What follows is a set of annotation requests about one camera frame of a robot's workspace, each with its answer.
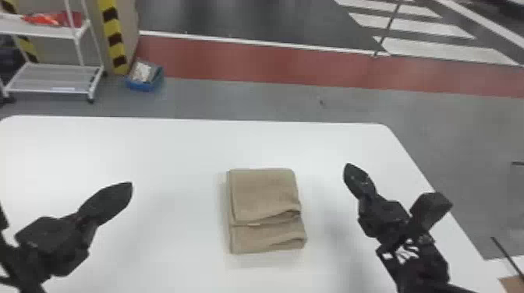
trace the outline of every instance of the robotic hand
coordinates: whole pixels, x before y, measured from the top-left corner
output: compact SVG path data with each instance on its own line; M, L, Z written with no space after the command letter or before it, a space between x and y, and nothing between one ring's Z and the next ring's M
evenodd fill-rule
M359 200L360 227L381 244L377 256L398 293L474 293L448 283L448 263L429 233L452 207L444 195L424 193L409 216L398 201L379 195L369 175L357 166L345 166L344 182Z
M5 242L0 232L0 264L9 277L0 284L21 293L45 293L41 284L52 275L67 276L88 256L98 227L127 207L130 182L112 185L89 198L76 213L62 218L41 217L15 234L19 246ZM0 207L0 231L9 226Z

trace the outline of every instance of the hazard stripe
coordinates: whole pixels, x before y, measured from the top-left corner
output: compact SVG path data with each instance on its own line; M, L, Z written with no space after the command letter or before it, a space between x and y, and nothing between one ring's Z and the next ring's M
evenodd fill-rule
M16 6L12 0L2 0L2 9L7 13L16 14Z
M1 0L2 9L11 14L16 14L16 5L14 0ZM16 36L18 39L18 44L22 48L22 50L26 53L27 58L32 63L38 63L38 54L37 50L34 48L33 43L31 42L31 39L26 36Z
M129 63L122 38L122 25L115 0L98 0L98 8L104 22L104 35L108 39L108 53L117 74L127 74Z

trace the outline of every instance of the red floor stripe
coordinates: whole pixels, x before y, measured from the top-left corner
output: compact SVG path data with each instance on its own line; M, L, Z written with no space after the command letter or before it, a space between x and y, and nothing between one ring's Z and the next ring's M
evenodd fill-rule
M524 69L410 57L140 37L136 56L166 76L524 98Z

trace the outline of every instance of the folded towel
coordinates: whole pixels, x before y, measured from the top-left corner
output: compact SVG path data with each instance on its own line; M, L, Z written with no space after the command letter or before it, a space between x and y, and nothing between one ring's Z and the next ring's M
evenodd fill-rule
M300 217L295 174L283 168L235 169L228 173L232 224L277 224Z
M234 254L301 249L306 231L300 217L280 224L229 226L231 252Z
M235 169L228 173L228 183L232 253L304 247L306 231L292 170Z

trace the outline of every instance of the metal pole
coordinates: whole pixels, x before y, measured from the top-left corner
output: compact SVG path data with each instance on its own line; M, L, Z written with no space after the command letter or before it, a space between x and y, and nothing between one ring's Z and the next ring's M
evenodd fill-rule
M102 61L102 54L100 53L100 45L98 44L97 35L94 33L93 20L91 20L91 16L89 15L89 10L86 5L86 0L82 0L82 7L83 7L83 12L86 15L86 19L90 21L89 30L91 31L91 36L93 37L94 46L97 49L98 61L100 62L100 66L103 66L104 62Z
M384 40L386 39L386 37L388 37L389 30L391 29L391 25L393 24L393 20L395 20L395 17L397 17L398 11L400 10L400 5L402 5L403 2L404 0L398 0L397 5L395 6L395 10L393 10L393 14L391 14L391 18L388 21L388 25L386 26L384 34L382 34L381 40L378 42L380 46L382 46L382 44L384 43ZM373 53L373 57L377 57L379 51L380 51L380 48L378 48Z
M77 36L77 29L75 28L75 23L73 22L73 14L71 13L71 5L69 0L64 0L65 4L65 13L67 14L67 19L69 20L69 26L71 27L71 34L73 35L73 41L75 42L76 54L78 55L78 61L81 66L85 66L83 63L82 51L80 50L80 40Z

